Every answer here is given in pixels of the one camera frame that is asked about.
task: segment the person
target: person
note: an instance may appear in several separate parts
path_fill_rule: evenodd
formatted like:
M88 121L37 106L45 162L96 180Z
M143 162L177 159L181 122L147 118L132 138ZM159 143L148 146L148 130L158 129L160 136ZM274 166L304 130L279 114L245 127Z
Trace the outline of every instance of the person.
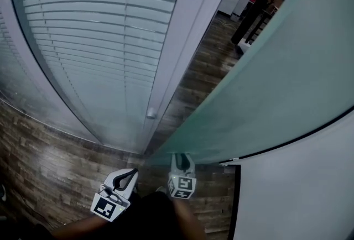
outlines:
M192 213L187 200L171 200L161 191L142 199L135 198L137 200L132 201L130 207L113 222L93 215L51 232L44 226L36 225L31 233L21 239L206 239L204 228Z

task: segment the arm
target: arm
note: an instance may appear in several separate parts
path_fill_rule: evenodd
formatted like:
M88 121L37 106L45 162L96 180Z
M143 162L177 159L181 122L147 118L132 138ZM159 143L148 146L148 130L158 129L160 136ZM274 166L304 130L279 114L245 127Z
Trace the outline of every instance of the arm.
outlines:
M173 199L177 221L187 240L206 240L204 228L195 217L186 200Z
M51 231L51 235L58 240L79 239L97 230L98 228L103 227L107 223L109 222L102 217L94 215L83 220L61 226Z

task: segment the window blinds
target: window blinds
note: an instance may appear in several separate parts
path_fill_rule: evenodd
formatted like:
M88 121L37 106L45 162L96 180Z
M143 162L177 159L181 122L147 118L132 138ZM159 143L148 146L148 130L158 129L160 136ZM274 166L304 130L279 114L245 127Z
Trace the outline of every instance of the window blinds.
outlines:
M101 142L138 146L175 2L22 0L32 49Z

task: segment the frosted glass panel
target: frosted glass panel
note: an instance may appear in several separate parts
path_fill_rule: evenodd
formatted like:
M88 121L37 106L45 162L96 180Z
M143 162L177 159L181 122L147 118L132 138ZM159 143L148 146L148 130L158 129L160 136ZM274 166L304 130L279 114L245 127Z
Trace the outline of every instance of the frosted glass panel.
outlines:
M50 102L44 92L32 80L29 70L14 45L0 11L0 98L59 130L92 140L92 135L74 115L68 117Z
M137 152L176 0L13 0L62 98L104 144Z
M354 0L287 0L224 80L155 156L196 162L254 154L354 105Z

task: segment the wooden floor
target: wooden floor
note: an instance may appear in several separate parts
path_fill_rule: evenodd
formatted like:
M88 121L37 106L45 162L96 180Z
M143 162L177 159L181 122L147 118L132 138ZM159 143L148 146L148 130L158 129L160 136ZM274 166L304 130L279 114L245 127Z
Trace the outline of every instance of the wooden floor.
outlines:
M114 170L138 168L142 196L166 184L168 168L149 167L145 157L166 141L235 65L230 38L239 24L216 14L145 156L74 138L0 102L0 181L8 190L8 202L0 208L14 218L25 216L51 229L88 216L100 183ZM209 239L226 239L233 168L199 165L196 175L193 210Z

